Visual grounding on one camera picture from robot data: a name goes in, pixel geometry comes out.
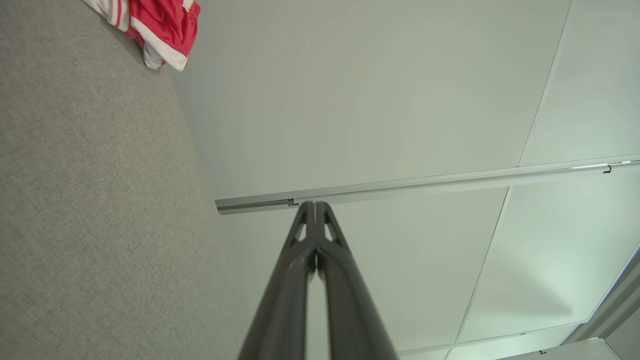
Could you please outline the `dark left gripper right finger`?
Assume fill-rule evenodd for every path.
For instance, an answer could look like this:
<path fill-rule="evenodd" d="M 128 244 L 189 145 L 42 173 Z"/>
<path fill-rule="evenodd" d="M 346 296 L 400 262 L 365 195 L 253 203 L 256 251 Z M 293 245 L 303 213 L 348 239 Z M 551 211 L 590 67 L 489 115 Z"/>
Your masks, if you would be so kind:
<path fill-rule="evenodd" d="M 333 209 L 316 203 L 318 270 L 326 288 L 330 358 L 397 360 L 398 356 Z"/>

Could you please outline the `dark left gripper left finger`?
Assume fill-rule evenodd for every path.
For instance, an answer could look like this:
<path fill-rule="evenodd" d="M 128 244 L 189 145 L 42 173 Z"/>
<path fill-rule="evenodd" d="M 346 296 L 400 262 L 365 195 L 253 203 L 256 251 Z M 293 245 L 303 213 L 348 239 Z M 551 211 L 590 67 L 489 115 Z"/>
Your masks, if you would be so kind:
<path fill-rule="evenodd" d="M 240 360 L 306 357 L 307 283 L 316 269 L 315 225 L 314 203 L 302 203 L 247 331 Z"/>

